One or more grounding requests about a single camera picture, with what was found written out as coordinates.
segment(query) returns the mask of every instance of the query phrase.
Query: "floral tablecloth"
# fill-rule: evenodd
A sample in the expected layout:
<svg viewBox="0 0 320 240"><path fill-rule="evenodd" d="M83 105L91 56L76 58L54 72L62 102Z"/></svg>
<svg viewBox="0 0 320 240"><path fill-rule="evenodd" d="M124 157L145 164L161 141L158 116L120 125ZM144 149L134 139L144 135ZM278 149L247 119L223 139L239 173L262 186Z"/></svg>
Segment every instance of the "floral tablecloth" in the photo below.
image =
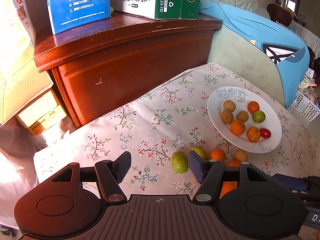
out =
<svg viewBox="0 0 320 240"><path fill-rule="evenodd" d="M226 161L237 150L215 129L207 112L207 99L217 88L237 86L266 100L282 125L279 146L266 154L249 153L249 162L265 173L303 177L320 176L320 144L278 102L241 76L216 63L190 69L141 98L92 121L34 157L39 182L71 162L93 166L103 159L115 160L122 152L132 154L132 167L120 184L131 194L189 194L199 188L191 170L176 174L170 164L173 152L188 154L193 146L209 153L219 147ZM98 195L94 183L84 188ZM315 230L303 227L303 239L315 239Z"/></svg>

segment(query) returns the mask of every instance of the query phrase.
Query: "blue milk carton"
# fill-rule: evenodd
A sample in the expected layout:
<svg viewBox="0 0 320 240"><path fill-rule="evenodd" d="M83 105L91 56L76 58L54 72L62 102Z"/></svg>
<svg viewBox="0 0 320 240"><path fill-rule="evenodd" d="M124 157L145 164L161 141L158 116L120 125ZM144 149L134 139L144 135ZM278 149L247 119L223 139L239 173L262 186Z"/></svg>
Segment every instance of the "blue milk carton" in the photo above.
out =
<svg viewBox="0 0 320 240"><path fill-rule="evenodd" d="M109 18L110 0L47 0L53 34Z"/></svg>

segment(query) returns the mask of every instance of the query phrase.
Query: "green lime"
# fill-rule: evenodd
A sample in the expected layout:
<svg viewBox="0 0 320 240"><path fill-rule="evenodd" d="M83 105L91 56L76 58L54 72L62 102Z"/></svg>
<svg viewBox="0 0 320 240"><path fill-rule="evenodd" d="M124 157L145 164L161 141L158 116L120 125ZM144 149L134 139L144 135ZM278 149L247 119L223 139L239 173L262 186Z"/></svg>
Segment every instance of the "green lime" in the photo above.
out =
<svg viewBox="0 0 320 240"><path fill-rule="evenodd" d="M195 146L195 147L193 147L192 149L191 149L191 151L195 151L196 153L198 153L199 155L200 155L200 157L202 158L202 159L204 159L204 160L206 160L207 159L207 153L205 152L205 150L204 149L202 149L202 147L200 147L200 146Z"/></svg>
<svg viewBox="0 0 320 240"><path fill-rule="evenodd" d="M171 157L171 166L177 173L187 172L189 168L187 156L183 152L173 153Z"/></svg>
<svg viewBox="0 0 320 240"><path fill-rule="evenodd" d="M266 115L262 111L255 111L252 115L252 119L256 123L262 123L266 119Z"/></svg>

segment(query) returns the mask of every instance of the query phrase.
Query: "blue cloth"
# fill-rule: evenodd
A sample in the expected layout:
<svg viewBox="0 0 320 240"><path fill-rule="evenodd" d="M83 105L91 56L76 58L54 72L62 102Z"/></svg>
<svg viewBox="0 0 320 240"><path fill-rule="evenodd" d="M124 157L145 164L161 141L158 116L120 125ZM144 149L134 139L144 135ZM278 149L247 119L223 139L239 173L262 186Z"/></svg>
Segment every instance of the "blue cloth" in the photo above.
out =
<svg viewBox="0 0 320 240"><path fill-rule="evenodd" d="M201 0L199 11L222 19L226 27L248 41L254 40L255 46L264 52L273 48L292 51L284 56L286 59L275 62L282 80L285 104L289 107L309 66L309 51L300 37L262 16L224 3Z"/></svg>

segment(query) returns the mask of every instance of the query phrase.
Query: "wooden cabinet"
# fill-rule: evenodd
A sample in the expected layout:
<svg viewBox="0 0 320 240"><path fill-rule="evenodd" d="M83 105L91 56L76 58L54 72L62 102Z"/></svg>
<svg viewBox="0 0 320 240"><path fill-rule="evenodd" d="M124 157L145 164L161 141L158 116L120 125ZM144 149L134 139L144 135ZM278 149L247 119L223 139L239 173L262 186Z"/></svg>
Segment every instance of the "wooden cabinet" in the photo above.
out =
<svg viewBox="0 0 320 240"><path fill-rule="evenodd" d="M38 70L54 82L77 127L207 61L222 21L151 20L115 12L111 18L39 38Z"/></svg>

